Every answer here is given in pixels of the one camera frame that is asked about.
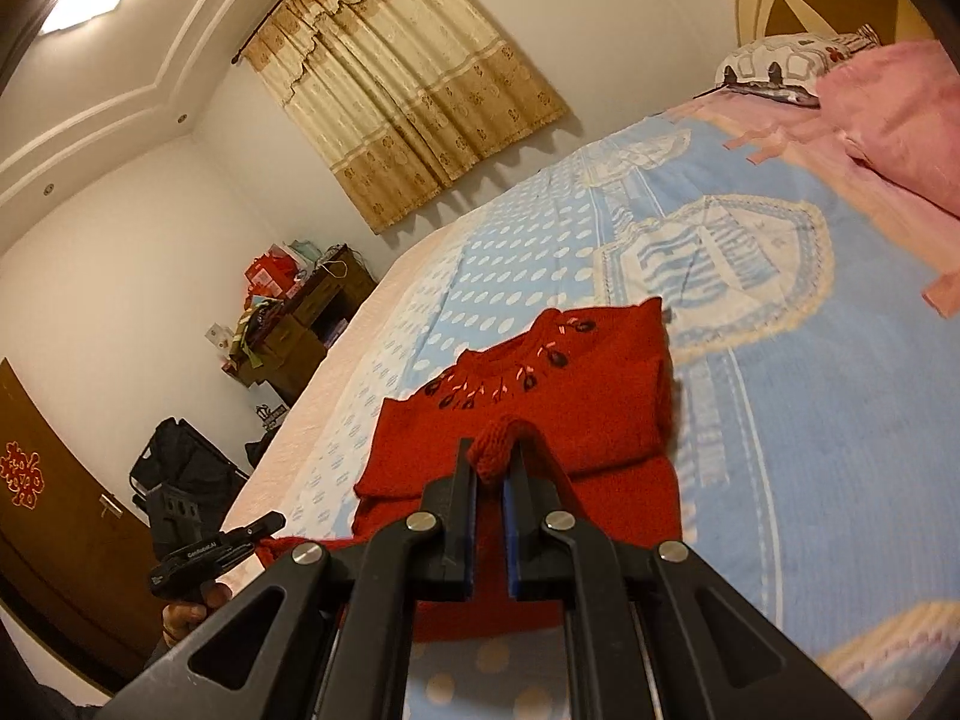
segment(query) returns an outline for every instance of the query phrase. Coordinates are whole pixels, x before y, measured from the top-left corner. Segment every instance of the patterned pillowcase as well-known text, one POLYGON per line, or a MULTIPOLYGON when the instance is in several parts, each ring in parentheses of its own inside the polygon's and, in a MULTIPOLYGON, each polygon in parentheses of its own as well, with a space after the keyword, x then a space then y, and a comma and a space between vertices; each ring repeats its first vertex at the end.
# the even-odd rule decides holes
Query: patterned pillowcase
POLYGON ((774 35, 740 47, 717 68, 716 82, 733 92, 819 108, 817 79, 856 52, 880 45, 870 25, 823 38, 805 32, 774 35))

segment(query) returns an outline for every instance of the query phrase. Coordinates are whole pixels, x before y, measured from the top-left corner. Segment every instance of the pink blanket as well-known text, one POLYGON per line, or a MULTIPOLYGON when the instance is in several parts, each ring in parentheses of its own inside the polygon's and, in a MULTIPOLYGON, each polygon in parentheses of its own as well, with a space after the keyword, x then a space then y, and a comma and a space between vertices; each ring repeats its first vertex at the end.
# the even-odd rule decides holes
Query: pink blanket
POLYGON ((843 134, 819 111, 720 91, 668 114, 720 127, 735 136, 727 148, 757 146, 759 151, 745 157, 754 164, 779 157, 813 172, 888 240, 941 274, 923 291, 941 316, 960 310, 960 220, 851 159, 843 134))

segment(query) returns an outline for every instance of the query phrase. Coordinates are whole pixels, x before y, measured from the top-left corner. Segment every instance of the person's hand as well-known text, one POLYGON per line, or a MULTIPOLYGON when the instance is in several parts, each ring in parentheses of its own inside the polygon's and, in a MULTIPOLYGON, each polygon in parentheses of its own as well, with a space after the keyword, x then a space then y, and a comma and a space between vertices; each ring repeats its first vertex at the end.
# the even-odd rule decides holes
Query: person's hand
POLYGON ((173 648, 176 642, 183 641, 189 632, 232 597, 232 590, 218 581, 203 593, 203 603, 206 605, 191 604, 187 601, 174 601, 165 605, 162 616, 163 640, 166 645, 173 648))

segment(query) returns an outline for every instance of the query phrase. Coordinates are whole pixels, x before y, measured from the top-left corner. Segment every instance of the wooden door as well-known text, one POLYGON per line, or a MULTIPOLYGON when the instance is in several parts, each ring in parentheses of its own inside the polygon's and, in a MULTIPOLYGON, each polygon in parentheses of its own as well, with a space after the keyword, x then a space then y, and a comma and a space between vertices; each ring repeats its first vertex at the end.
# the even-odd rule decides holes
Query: wooden door
POLYGON ((149 528, 70 454, 0 362, 0 597, 61 658, 117 690, 160 639, 163 604, 147 591, 156 563, 149 528))

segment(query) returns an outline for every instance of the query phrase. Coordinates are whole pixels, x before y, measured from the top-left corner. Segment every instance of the red sweater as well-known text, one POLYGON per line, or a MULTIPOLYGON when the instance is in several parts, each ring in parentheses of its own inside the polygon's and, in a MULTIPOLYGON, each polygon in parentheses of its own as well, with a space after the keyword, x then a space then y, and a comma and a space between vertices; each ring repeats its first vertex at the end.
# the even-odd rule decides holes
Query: red sweater
MULTIPOLYGON (((485 352, 464 351, 403 401, 386 399, 371 458, 354 487, 352 541, 416 511, 424 485, 453 473, 461 437, 474 437, 480 479, 474 597, 421 604, 418 640, 483 637, 554 626, 555 603, 507 596, 498 490, 514 440, 530 440, 533 473, 610 538, 652 546, 680 537, 680 496, 664 455, 671 371, 661 300, 641 306, 547 309, 526 333, 485 352)), ((299 538, 264 542, 270 565, 299 538)))

